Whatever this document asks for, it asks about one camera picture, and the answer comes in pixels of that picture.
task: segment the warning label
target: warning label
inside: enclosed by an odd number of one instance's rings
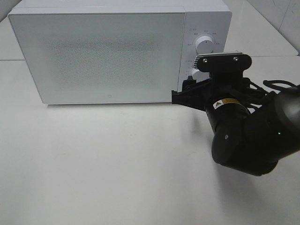
[[[218,109],[220,106],[223,106],[225,104],[229,104],[229,103],[235,103],[235,104],[240,104],[240,102],[234,98],[224,98],[221,100],[218,100],[217,102],[215,102],[213,104],[214,109]]]

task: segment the microwave oven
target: microwave oven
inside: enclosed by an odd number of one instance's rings
[[[222,0],[22,0],[8,17],[45,104],[170,102],[222,52]]]

